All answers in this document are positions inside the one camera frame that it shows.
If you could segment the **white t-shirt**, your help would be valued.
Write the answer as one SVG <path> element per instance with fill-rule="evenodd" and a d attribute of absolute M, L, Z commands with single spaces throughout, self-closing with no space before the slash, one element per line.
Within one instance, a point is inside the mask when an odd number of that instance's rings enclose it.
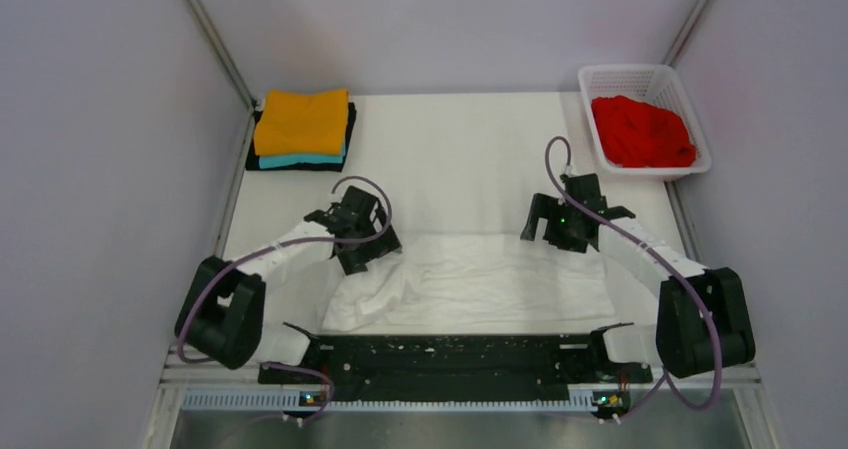
<path fill-rule="evenodd" d="M 615 313 L 605 276 L 594 250 L 567 252 L 509 234 L 419 234 L 343 277 L 322 327 L 446 333 L 492 324 L 516 333 L 532 323 L 602 319 Z"/>

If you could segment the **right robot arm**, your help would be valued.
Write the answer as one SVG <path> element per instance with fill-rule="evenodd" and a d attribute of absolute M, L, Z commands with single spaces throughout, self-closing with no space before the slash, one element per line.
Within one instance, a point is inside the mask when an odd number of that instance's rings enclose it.
<path fill-rule="evenodd" d="M 743 283 L 732 269 L 710 269 L 650 234 L 624 206 L 611 206 L 595 174 L 562 176 L 566 195 L 536 193 L 521 239 L 559 250 L 595 250 L 615 261 L 656 298 L 657 319 L 593 331 L 589 373 L 612 381 L 627 363 L 659 365 L 686 378 L 751 362 L 756 343 Z"/>

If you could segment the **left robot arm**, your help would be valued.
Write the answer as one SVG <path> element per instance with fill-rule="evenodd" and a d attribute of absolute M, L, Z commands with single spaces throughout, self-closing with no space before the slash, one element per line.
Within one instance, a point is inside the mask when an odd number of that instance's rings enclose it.
<path fill-rule="evenodd" d="M 197 267 L 175 322 L 178 358 L 235 370 L 249 362 L 285 371 L 297 382 L 319 373 L 312 323 L 324 320 L 345 276 L 399 253 L 393 209 L 383 188 L 357 176 L 326 209 L 235 259 L 209 256 Z"/>

